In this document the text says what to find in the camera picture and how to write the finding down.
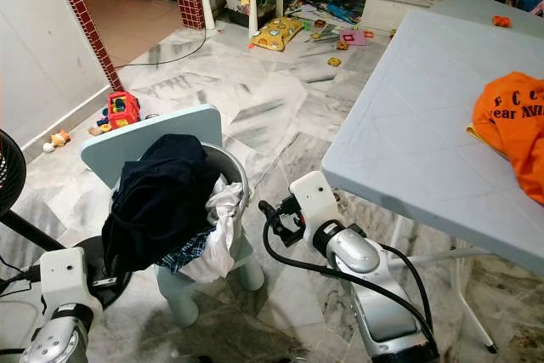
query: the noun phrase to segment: laundry basket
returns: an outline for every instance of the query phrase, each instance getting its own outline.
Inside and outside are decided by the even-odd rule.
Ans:
[[[239,182],[242,185],[242,197],[234,217],[235,234],[230,248],[230,255],[235,260],[233,269],[241,268],[241,284],[248,291],[256,291],[264,283],[264,274],[260,265],[252,255],[252,248],[245,237],[241,217],[249,202],[249,184],[246,172],[226,150],[202,143],[207,153],[207,164],[217,169],[229,184]],[[193,285],[195,282],[180,272],[172,274],[168,268],[156,266],[156,279],[159,290],[167,299],[174,319],[181,327],[190,326],[198,316],[198,307],[192,300]]]

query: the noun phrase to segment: floor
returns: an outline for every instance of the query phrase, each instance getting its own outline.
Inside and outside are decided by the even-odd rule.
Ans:
[[[125,65],[183,26],[163,0],[84,0],[114,66]]]
[[[187,329],[173,324],[166,300],[158,292],[153,268],[134,274],[123,295],[99,319],[90,334],[91,362],[179,362],[185,354],[208,354],[218,363],[276,363],[302,356],[313,363],[370,362],[349,297],[340,283],[275,262],[261,242],[261,199],[277,203],[288,185],[318,169],[332,138],[388,46],[374,37],[363,48],[337,51],[335,43],[309,41],[299,33],[284,53],[247,47],[247,30],[219,21],[195,54],[168,65],[126,67],[121,79],[139,98],[142,116],[201,103],[222,114],[224,146],[245,166],[252,201],[243,224],[266,275],[256,292],[241,289],[234,271],[226,280],[199,288],[201,314]],[[156,63],[195,50],[202,33],[178,30],[136,62]],[[338,57],[338,68],[326,61]],[[72,130],[72,141],[28,165],[24,194],[15,210],[49,234],[73,245],[98,235],[108,213],[110,192],[79,159],[91,116]],[[368,201],[339,191],[340,210],[377,241],[387,242],[395,216]],[[25,265],[36,248],[0,231],[3,256]],[[399,249],[429,253],[449,248],[449,237],[424,225],[406,229]],[[315,262],[305,244],[285,255]],[[467,299],[490,331],[499,354],[489,354],[465,327],[450,288],[451,266],[421,267],[443,362],[512,363],[544,361],[544,279],[497,257],[467,262],[463,276]],[[0,269],[5,276],[8,272]],[[416,286],[399,275],[418,305]],[[0,347],[26,345],[39,323],[39,286],[0,302]]]

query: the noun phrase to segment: pink toy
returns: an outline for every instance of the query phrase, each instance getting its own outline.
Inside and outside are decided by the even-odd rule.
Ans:
[[[361,30],[341,30],[340,41],[346,42],[350,46],[365,46],[366,38]]]

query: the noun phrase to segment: fan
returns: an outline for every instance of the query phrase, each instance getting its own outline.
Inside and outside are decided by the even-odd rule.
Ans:
[[[46,251],[65,247],[11,210],[23,190],[26,164],[23,152],[13,139],[0,129],[0,223]],[[89,291],[100,300],[104,308],[124,291],[131,274],[108,276],[104,269],[104,250],[100,236],[88,238],[77,244],[85,251],[88,265]]]

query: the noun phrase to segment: orange t-shirt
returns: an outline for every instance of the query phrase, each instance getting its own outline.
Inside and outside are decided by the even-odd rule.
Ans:
[[[544,204],[544,80],[512,72],[487,84],[473,129],[507,157],[527,196]]]

